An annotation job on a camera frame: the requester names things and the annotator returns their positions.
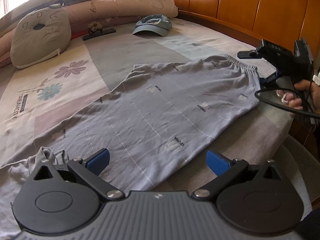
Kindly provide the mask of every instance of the wooden headboard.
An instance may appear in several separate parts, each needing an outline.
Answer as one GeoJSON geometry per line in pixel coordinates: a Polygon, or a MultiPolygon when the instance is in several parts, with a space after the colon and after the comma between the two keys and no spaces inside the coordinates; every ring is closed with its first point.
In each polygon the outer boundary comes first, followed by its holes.
{"type": "Polygon", "coordinates": [[[319,52],[320,0],[174,1],[179,8],[178,17],[254,46],[267,39],[293,51],[294,40],[305,37],[313,56],[319,52]]]}

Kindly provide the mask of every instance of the person's hand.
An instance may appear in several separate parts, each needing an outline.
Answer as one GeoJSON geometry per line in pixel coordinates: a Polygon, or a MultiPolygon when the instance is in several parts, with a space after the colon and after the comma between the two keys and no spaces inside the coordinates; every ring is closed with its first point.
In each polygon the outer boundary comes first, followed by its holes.
{"type": "MultiPolygon", "coordinates": [[[[310,81],[305,80],[305,79],[301,80],[299,83],[294,84],[294,87],[299,91],[303,91],[303,90],[308,91],[309,86],[310,86],[310,81]]],[[[294,109],[297,109],[297,110],[302,110],[301,99],[296,98],[292,93],[290,93],[290,92],[284,93],[282,90],[278,90],[277,95],[282,97],[281,101],[285,105],[292,107],[294,109]]],[[[314,82],[311,84],[310,96],[312,98],[313,105],[315,107],[315,112],[317,114],[320,114],[320,87],[314,82]]]]}

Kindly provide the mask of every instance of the light blue cap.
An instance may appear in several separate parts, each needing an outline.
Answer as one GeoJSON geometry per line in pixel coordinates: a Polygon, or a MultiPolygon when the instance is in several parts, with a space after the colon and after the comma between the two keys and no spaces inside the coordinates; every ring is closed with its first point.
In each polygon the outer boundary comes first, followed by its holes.
{"type": "Polygon", "coordinates": [[[157,33],[161,36],[167,36],[169,30],[172,28],[171,21],[164,15],[154,14],[144,17],[137,22],[136,28],[132,34],[142,31],[150,31],[157,33]]]}

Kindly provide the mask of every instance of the blue gripper pad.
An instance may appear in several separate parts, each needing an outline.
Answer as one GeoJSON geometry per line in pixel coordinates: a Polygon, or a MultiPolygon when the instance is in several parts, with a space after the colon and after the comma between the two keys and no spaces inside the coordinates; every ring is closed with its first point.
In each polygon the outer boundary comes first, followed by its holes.
{"type": "Polygon", "coordinates": [[[208,167],[217,175],[225,173],[229,170],[233,164],[232,160],[224,157],[219,153],[215,153],[211,150],[207,151],[206,162],[208,167]]]}
{"type": "Polygon", "coordinates": [[[93,156],[87,159],[85,167],[93,174],[99,176],[99,174],[109,165],[110,153],[107,149],[103,148],[93,156]]]}

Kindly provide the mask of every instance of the mattress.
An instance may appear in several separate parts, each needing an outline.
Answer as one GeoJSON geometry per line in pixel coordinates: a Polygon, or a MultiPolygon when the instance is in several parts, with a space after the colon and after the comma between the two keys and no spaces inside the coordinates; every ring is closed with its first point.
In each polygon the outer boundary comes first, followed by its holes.
{"type": "MultiPolygon", "coordinates": [[[[45,146],[40,142],[46,131],[62,127],[63,120],[112,91],[136,64],[188,62],[222,53],[236,58],[238,51],[253,49],[181,19],[172,19],[172,30],[166,37],[153,33],[132,35],[134,26],[115,26],[116,33],[88,41],[74,39],[58,57],[23,70],[12,65],[0,69],[0,168],[36,154],[45,146]]],[[[257,66],[261,77],[274,72],[263,59],[244,62],[257,66]]],[[[276,99],[272,93],[268,97],[276,99]]],[[[155,190],[192,191],[212,180],[215,175],[205,164],[207,149],[230,159],[261,163],[274,155],[291,122],[286,112],[260,103],[155,190]]],[[[52,139],[65,136],[62,128],[52,139]]],[[[68,155],[73,158],[79,153],[68,155]]]]}

